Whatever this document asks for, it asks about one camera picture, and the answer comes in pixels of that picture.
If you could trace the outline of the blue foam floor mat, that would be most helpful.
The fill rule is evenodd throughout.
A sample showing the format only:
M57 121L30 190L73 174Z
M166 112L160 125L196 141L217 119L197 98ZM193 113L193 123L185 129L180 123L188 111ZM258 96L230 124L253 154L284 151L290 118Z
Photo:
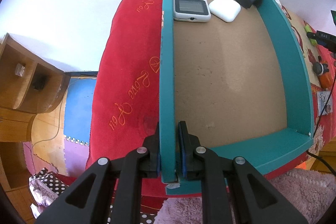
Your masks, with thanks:
M67 91L64 135L66 139L87 146L90 139L92 102L96 79L72 78Z

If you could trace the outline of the pink fluffy rug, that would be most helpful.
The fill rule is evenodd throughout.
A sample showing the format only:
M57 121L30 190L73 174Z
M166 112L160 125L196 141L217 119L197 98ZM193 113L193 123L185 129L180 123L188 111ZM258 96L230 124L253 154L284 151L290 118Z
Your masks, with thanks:
M306 219L317 223L335 199L335 177L292 169L269 181ZM202 198L168 198L154 223L202 223Z

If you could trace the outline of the lime green utility knife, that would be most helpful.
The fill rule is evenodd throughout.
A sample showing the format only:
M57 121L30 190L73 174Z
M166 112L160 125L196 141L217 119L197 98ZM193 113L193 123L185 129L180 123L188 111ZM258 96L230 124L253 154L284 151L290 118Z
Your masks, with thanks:
M310 43L313 45L313 46L317 46L318 45L318 43L317 43L317 41L315 40L315 33L313 32L313 30L311 29L311 27L308 25L308 24L306 24L305 26L304 26L304 29L305 29L305 31L306 31L306 36L307 36L307 38L309 39L309 41L310 41Z

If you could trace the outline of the white air conditioner remote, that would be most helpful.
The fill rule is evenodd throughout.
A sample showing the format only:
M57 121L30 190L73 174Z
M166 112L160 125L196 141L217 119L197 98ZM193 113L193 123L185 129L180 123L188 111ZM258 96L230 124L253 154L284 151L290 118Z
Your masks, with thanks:
M173 17L183 22L209 22L209 4L207 0L173 0Z

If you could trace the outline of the small ID card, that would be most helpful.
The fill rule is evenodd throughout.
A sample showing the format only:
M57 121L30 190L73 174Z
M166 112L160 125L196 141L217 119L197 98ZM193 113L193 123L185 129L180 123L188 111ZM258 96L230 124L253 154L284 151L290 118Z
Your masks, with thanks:
M333 100L330 91L317 92L318 115L328 115L333 112Z

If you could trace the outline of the black object on shelf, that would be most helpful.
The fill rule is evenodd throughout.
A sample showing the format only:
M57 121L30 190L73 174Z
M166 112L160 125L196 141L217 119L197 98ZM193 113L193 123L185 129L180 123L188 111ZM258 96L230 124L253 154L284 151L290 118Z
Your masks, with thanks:
M32 87L34 90L41 91L44 89L46 82L47 82L46 75L37 75L34 81L32 82Z

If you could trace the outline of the wooden bedside shelf unit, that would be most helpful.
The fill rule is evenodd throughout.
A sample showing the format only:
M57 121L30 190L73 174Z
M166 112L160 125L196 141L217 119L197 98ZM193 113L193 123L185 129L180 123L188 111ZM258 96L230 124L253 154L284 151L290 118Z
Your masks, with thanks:
M26 67L25 75L15 75L15 67ZM46 75L41 91L32 82ZM1 142L31 140L33 121L38 114L49 113L62 101L70 76L44 61L6 34L1 42Z

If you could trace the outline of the orange monkey alarm clock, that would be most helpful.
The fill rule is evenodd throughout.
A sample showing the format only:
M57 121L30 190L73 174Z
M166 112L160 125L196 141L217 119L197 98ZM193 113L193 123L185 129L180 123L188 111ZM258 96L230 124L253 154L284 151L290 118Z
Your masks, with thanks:
M318 56L318 61L313 64L313 72L318 77L321 88L328 89L333 85L333 76L330 73L327 61Z

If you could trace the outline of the polka dot gift bag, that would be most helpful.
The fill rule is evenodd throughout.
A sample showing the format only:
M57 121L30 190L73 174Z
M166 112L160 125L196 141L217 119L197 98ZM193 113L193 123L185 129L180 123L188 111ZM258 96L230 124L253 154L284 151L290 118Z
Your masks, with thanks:
M47 168L32 175L29 178L29 190L36 203L30 205L34 218L37 219L67 188L68 185Z

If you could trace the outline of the small clear bag on shelf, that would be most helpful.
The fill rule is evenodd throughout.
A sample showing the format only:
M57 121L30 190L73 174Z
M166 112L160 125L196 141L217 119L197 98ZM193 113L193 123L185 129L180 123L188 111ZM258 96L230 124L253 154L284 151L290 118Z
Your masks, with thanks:
M25 75L25 70L26 70L26 67L23 64L17 63L14 73L18 77L23 77Z

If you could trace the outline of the white earbuds case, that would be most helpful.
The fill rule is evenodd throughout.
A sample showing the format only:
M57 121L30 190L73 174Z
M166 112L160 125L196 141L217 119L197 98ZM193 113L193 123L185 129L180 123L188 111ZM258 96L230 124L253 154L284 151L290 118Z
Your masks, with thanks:
M213 0L209 8L213 15L227 23L233 22L241 11L241 6L235 0Z

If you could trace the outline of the teal cardboard tray box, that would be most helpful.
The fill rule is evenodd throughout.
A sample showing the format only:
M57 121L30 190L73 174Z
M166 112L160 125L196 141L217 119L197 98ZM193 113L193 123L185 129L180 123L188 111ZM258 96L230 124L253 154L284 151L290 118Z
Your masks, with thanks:
M168 195L201 191L182 175L177 124L228 159L242 156L268 174L313 144L306 64L275 0L244 9L232 23L177 22L163 0L159 70L161 177Z

